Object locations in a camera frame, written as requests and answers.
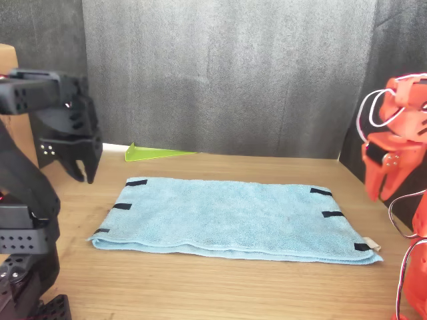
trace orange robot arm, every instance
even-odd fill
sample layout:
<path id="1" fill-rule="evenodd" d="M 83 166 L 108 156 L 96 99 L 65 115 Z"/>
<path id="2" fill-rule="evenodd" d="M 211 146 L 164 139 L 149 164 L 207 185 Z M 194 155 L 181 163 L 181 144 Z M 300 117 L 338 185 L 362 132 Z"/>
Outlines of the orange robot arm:
<path id="1" fill-rule="evenodd" d="M 386 88 L 380 118 L 390 131 L 371 133 L 362 145 L 366 191 L 373 201 L 379 197 L 382 200 L 390 198 L 422 163 L 427 149 L 427 76 L 391 78 Z M 427 192 L 424 192 L 412 224 L 418 236 L 412 240 L 414 245 L 427 238 Z M 404 282 L 406 298 L 423 320 L 427 320 L 427 246 L 413 247 L 408 254 L 412 262 Z M 399 318 L 406 319 L 399 316 L 397 306 L 393 319 Z"/>

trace white wire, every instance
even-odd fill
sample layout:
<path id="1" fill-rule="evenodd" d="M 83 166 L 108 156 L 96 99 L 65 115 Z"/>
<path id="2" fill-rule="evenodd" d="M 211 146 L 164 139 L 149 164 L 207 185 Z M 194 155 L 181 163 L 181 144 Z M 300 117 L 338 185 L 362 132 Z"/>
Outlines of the white wire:
<path id="1" fill-rule="evenodd" d="M 406 79 L 406 78 L 413 78 L 413 77 L 427 77 L 427 73 L 412 73 L 410 75 L 404 75 L 402 77 L 396 78 L 397 81 Z"/>
<path id="2" fill-rule="evenodd" d="M 409 258 L 409 254 L 411 253 L 411 251 L 413 250 L 413 248 L 415 248 L 415 246 L 420 245 L 422 243 L 427 243 L 427 239 L 421 239 L 418 242 L 415 243 L 415 245 L 411 245 L 409 247 L 409 249 L 407 250 L 407 252 L 405 253 L 405 256 L 402 260 L 402 265 L 400 266 L 400 276 L 399 276 L 399 284 L 398 284 L 398 292 L 397 292 L 397 296 L 396 296 L 396 318 L 397 320 L 400 320 L 400 296 L 402 293 L 402 286 L 403 286 L 403 281 L 405 278 L 405 274 L 404 274 L 404 270 L 406 269 L 406 264 Z"/>
<path id="3" fill-rule="evenodd" d="M 357 118 L 356 118 L 356 128 L 357 128 L 357 130 L 358 130 L 358 133 L 359 133 L 360 138 L 361 138 L 365 143 L 367 143 L 367 142 L 368 142 L 368 140 L 366 139 L 365 135 L 363 134 L 362 128 L 360 127 L 360 116 L 361 116 L 361 114 L 362 114 L 363 106 L 365 105 L 366 100 L 367 100 L 371 95 L 373 95 L 374 93 L 383 92 L 383 90 L 384 90 L 384 89 L 381 89 L 381 90 L 375 90 L 375 91 L 371 92 L 369 95 L 367 95 L 367 96 L 365 97 L 365 99 L 363 99 L 362 103 L 360 104 L 360 108 L 359 108 L 358 116 L 357 116 Z"/>
<path id="4" fill-rule="evenodd" d="M 377 102 L 378 98 L 379 98 L 382 94 L 384 94 L 385 92 L 390 92 L 392 95 L 396 95 L 396 93 L 395 93 L 393 90 L 389 89 L 389 88 L 382 90 L 382 91 L 381 91 L 381 92 L 379 92 L 379 94 L 377 94 L 377 95 L 376 95 L 376 97 L 374 98 L 374 100 L 373 100 L 373 102 L 372 102 L 372 105 L 371 105 L 371 109 L 370 109 L 370 111 L 369 111 L 369 122 L 370 122 L 370 124 L 371 124 L 371 125 L 373 125 L 374 127 L 377 127 L 377 128 L 379 128 L 379 127 L 383 127 L 383 126 L 385 126 L 385 125 L 389 124 L 390 122 L 392 122 L 393 120 L 395 120 L 395 118 L 397 118 L 397 117 L 398 117 L 398 116 L 403 112 L 403 110 L 405 110 L 405 108 L 401 108 L 401 109 L 399 110 L 399 112 L 397 112 L 397 114 L 395 114 L 393 117 L 389 118 L 387 121 L 385 121 L 385 122 L 383 122 L 383 123 L 381 123 L 381 124 L 379 124 L 379 125 L 378 125 L 378 124 L 376 124 L 376 123 L 374 122 L 374 118 L 373 118 L 373 116 L 374 116 L 375 104 L 376 104 L 376 102 Z"/>
<path id="5" fill-rule="evenodd" d="M 414 192 L 414 193 L 411 193 L 411 194 L 409 194 L 409 195 L 403 195 L 403 196 L 401 196 L 401 197 L 399 197 L 399 198 L 395 198 L 395 200 L 393 200 L 392 202 L 391 202 L 391 204 L 390 204 L 390 206 L 388 207 L 388 217 L 390 218 L 390 220 L 391 220 L 391 222 L 392 222 L 392 224 L 393 224 L 393 226 L 397 229 L 397 231 L 399 231 L 399 233 L 403 236 L 403 237 L 405 237 L 405 238 L 408 238 L 408 239 L 414 239 L 414 238 L 417 238 L 417 237 L 419 237 L 417 234 L 413 234 L 413 235 L 405 235 L 400 229 L 399 229 L 399 227 L 397 226 L 397 224 L 396 224 L 396 222 L 394 221 L 394 219 L 393 219 L 393 213 L 392 213 L 392 208 L 393 208 L 393 205 L 395 204 L 395 202 L 397 202 L 397 200 L 400 200 L 400 199 L 404 199 L 404 198 L 409 198 L 409 197 L 413 197 L 413 196 L 415 196 L 415 195 L 422 195 L 423 193 L 425 193 L 425 192 L 427 192 L 427 189 L 425 189 L 425 190 L 423 190 L 423 191 L 419 191 L 419 192 Z"/>

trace black velcro strip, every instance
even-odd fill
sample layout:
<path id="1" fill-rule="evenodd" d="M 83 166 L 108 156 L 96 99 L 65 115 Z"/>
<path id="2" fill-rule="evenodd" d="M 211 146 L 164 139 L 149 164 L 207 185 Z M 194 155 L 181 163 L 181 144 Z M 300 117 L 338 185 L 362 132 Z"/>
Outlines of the black velcro strip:
<path id="1" fill-rule="evenodd" d="M 357 250 L 357 251 L 371 250 L 371 248 L 369 247 L 369 245 L 367 245 L 366 243 L 355 243 L 354 244 L 354 249 Z"/>
<path id="2" fill-rule="evenodd" d="M 131 186 L 131 187 L 135 187 L 136 185 L 146 185 L 147 184 L 147 179 L 145 180 L 139 180 L 139 181 L 130 181 L 126 183 L 126 186 Z"/>
<path id="3" fill-rule="evenodd" d="M 322 211 L 322 215 L 324 218 L 344 216 L 341 211 Z"/>
<path id="4" fill-rule="evenodd" d="M 122 210 L 129 210 L 131 209 L 132 204 L 131 203 L 116 203 L 113 208 L 116 209 L 122 209 Z"/>
<path id="5" fill-rule="evenodd" d="M 97 231 L 95 231 L 93 234 L 99 233 L 99 232 L 106 232 L 109 233 L 109 229 L 98 229 Z"/>
<path id="6" fill-rule="evenodd" d="M 423 130 L 421 130 L 420 132 L 417 133 L 417 135 L 423 135 L 427 133 L 427 128 L 424 128 Z"/>
<path id="7" fill-rule="evenodd" d="M 329 191 L 323 191 L 323 190 L 316 189 L 316 188 L 312 188 L 310 190 L 310 193 L 320 193 L 321 195 L 330 195 L 330 196 L 332 196 L 332 193 L 330 193 Z"/>

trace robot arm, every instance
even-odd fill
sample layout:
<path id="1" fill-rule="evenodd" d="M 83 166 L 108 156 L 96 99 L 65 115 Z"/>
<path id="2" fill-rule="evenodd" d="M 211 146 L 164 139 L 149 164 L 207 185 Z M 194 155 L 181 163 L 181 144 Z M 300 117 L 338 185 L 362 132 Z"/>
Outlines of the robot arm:
<path id="1" fill-rule="evenodd" d="M 426 154 L 427 74 L 391 78 L 384 90 L 373 93 L 376 92 L 378 94 L 371 107 L 370 122 L 375 127 L 387 126 L 389 131 L 371 133 L 365 138 L 359 120 L 366 98 L 360 106 L 357 122 L 360 137 L 364 140 L 362 159 L 366 165 L 366 191 L 374 201 L 379 196 L 382 200 L 390 198 L 407 176 L 422 163 Z M 381 94 L 385 94 L 385 97 L 379 114 L 384 122 L 378 125 L 373 122 L 372 114 L 375 102 Z M 399 199 L 415 195 L 422 195 L 422 200 L 412 220 L 414 234 L 405 235 L 393 220 L 392 206 Z M 396 314 L 393 319 L 406 320 L 404 316 L 400 315 L 402 288 L 405 290 L 409 304 L 423 319 L 427 319 L 427 290 L 424 286 L 427 282 L 427 247 L 425 245 L 427 243 L 427 190 L 393 200 L 388 212 L 390 220 L 397 230 L 404 237 L 412 239 L 412 244 L 404 256 L 400 270 Z M 406 264 L 410 255 L 412 262 L 405 276 Z"/>
<path id="2" fill-rule="evenodd" d="M 76 162 L 82 161 L 92 183 L 102 142 L 87 92 L 84 78 L 16 69 L 0 79 L 0 114 L 34 114 L 44 124 L 36 147 L 78 181 L 84 181 Z M 0 319 L 50 319 L 56 313 L 71 319 L 67 296 L 39 302 L 59 273 L 59 198 L 1 121 L 0 188 L 8 192 L 0 201 L 0 253 L 11 254 L 0 265 Z"/>

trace cardboard box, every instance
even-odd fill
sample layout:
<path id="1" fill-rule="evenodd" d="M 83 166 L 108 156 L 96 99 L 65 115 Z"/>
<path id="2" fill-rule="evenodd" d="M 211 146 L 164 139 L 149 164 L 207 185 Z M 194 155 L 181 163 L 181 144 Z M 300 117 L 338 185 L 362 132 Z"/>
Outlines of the cardboard box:
<path id="1" fill-rule="evenodd" d="M 18 68 L 15 48 L 0 43 L 0 75 L 6 75 L 14 68 Z M 0 119 L 5 124 L 16 146 L 31 162 L 38 166 L 28 115 L 0 115 Z"/>

